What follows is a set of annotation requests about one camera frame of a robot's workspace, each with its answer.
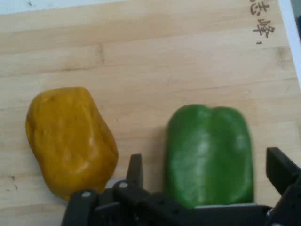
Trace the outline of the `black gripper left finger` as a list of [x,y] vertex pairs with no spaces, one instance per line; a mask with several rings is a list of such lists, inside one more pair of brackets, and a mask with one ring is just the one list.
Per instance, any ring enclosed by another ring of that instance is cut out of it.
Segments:
[[130,157],[127,176],[112,188],[76,191],[65,211],[63,226],[192,226],[193,211],[162,193],[143,188],[140,154]]

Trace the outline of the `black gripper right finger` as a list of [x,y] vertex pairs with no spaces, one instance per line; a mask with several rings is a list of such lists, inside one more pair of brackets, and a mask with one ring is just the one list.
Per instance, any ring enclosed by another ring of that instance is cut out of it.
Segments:
[[301,224],[301,169],[279,148],[267,149],[266,174],[281,195],[268,215],[268,226]]

